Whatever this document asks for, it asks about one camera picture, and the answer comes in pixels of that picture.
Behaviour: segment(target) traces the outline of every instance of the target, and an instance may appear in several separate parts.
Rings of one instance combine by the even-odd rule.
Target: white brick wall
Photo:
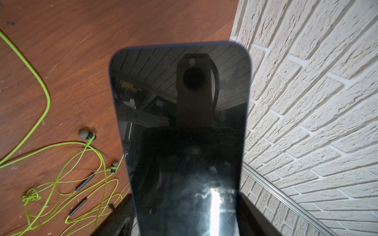
[[[377,19],[377,0],[240,0],[231,34],[253,64],[244,160],[340,236],[378,235]],[[318,234],[252,184],[282,234]]]
[[[259,209],[261,213],[284,236],[324,236],[271,195],[251,177],[241,182],[241,192]]]
[[[131,236],[140,236],[139,224],[138,224],[138,220],[137,220],[136,217],[134,218],[133,229],[131,231]]]

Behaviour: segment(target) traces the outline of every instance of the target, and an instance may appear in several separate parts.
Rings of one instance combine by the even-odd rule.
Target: camera lens
[[[195,67],[191,67],[184,72],[183,82],[192,91],[199,90],[205,82],[205,73]]]

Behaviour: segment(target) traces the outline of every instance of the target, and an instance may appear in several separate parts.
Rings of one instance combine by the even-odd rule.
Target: smartphone
[[[234,235],[249,54],[233,42],[133,47],[109,69],[140,234]]]

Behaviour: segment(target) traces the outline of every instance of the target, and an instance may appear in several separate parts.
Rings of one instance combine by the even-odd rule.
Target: black cable
[[[214,92],[214,100],[213,100],[213,112],[215,112],[215,107],[217,106],[218,96],[219,96],[219,72],[217,66],[215,65],[214,61],[210,58],[210,67],[214,74],[215,80],[215,92]]]

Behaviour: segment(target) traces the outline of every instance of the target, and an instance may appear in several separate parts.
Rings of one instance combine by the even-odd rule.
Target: desk surface
[[[111,56],[127,46],[228,40],[237,4],[237,0],[3,0],[1,30],[36,68],[51,95],[47,117],[14,157],[52,143],[79,140],[78,130],[87,127],[97,134],[93,146],[110,166],[122,155],[108,81]],[[0,55],[3,157],[38,120],[46,98],[34,76],[2,40]],[[53,181],[81,149],[74,145],[52,148],[0,170],[0,235],[26,227],[24,193]],[[84,178],[98,165],[93,153],[85,154],[70,179]],[[121,191],[128,184],[125,165],[115,177],[119,179],[117,191]],[[71,191],[75,185],[62,185],[58,190]],[[114,187],[109,184],[109,191]],[[101,193],[93,195],[86,207],[98,204],[100,197]],[[67,228],[64,220],[73,205],[25,235],[59,235]],[[36,202],[31,209],[37,212],[40,207]],[[74,235],[89,235],[93,229],[91,225]]]

